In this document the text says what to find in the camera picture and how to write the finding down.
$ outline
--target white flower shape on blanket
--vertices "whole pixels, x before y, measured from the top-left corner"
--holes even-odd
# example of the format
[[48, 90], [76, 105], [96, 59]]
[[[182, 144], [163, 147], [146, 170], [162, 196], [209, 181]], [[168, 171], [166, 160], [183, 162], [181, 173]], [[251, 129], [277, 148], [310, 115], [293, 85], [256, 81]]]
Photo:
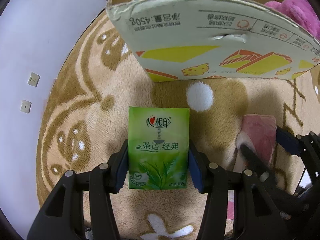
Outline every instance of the white flower shape on blanket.
[[187, 236], [194, 230], [192, 225], [188, 225], [178, 231], [175, 231], [173, 234], [169, 234], [161, 217], [156, 214], [149, 214], [148, 221], [155, 232], [140, 236], [143, 240], [158, 240], [159, 236], [166, 236], [170, 239], [175, 239], [181, 236]]

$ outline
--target green tissue packet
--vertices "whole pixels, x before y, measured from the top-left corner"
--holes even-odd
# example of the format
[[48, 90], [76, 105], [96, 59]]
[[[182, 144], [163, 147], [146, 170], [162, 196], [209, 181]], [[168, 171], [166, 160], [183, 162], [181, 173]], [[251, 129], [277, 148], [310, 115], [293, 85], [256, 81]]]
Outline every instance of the green tissue packet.
[[129, 109], [129, 188], [187, 187], [189, 108]]

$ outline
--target wall outlet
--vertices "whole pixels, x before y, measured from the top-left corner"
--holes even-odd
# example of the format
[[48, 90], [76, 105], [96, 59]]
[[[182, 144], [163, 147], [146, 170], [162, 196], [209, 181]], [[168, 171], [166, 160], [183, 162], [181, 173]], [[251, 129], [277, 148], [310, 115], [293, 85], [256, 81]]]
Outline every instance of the wall outlet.
[[22, 100], [22, 105], [21, 105], [20, 111], [29, 114], [30, 108], [31, 108], [31, 102], [26, 101], [26, 100]]
[[40, 79], [39, 75], [31, 72], [28, 84], [31, 85], [31, 86], [36, 87], [38, 85], [39, 79]]

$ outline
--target fleece blanket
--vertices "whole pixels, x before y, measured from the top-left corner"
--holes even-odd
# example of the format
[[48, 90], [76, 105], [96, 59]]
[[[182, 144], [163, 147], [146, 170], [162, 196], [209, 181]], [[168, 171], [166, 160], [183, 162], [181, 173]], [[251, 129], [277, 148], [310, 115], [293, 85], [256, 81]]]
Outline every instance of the fleece blanket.
[[[39, 134], [36, 179], [42, 205], [65, 171], [90, 171], [128, 138], [129, 106], [189, 107], [190, 138], [211, 162], [233, 169], [244, 114], [268, 114], [294, 134], [320, 132], [319, 68], [291, 80], [211, 78], [154, 83], [103, 11], [69, 54], [47, 100]], [[293, 193], [304, 165], [276, 145], [271, 167]], [[121, 237], [195, 239], [206, 195], [187, 189], [128, 189], [111, 195]], [[89, 196], [84, 218], [90, 224]], [[227, 221], [226, 232], [232, 230]]]

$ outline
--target red heart logo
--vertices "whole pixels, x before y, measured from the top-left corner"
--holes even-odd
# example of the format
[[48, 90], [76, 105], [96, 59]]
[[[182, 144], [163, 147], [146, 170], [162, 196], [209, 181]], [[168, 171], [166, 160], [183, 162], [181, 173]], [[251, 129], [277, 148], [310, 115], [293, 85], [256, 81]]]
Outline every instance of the red heart logo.
[[150, 118], [150, 123], [153, 124], [155, 122], [155, 117]]

